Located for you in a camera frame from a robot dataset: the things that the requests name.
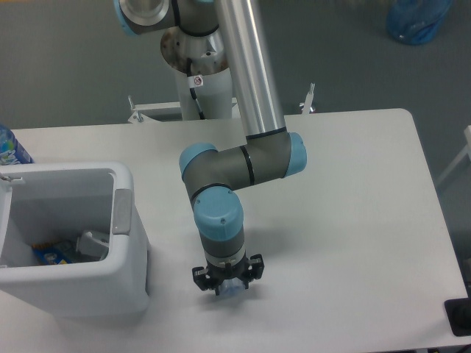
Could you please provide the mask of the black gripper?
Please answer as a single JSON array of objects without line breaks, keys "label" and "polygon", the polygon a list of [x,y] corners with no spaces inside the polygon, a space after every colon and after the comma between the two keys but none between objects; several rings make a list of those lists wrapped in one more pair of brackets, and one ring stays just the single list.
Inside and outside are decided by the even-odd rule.
[{"label": "black gripper", "polygon": [[226,279],[238,278],[248,289],[253,280],[263,276],[264,261],[262,254],[255,254],[243,259],[230,268],[218,267],[207,261],[206,267],[192,268],[191,273],[194,283],[202,291],[213,290],[216,296],[220,295],[220,284]]}]

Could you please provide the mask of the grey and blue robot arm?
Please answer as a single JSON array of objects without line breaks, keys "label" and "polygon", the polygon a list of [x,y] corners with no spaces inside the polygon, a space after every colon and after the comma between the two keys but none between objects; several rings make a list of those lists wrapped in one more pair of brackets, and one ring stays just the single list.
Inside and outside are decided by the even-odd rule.
[{"label": "grey and blue robot arm", "polygon": [[[286,129],[257,1],[116,1],[121,28],[131,35],[162,31],[160,50],[182,75],[185,118],[219,118],[217,104],[238,103],[242,146],[218,150],[196,143],[180,155],[180,173],[205,253],[194,283],[216,294],[247,288],[263,275],[261,255],[248,256],[237,190],[303,171],[302,138]],[[230,92],[224,99],[223,92]]]}]

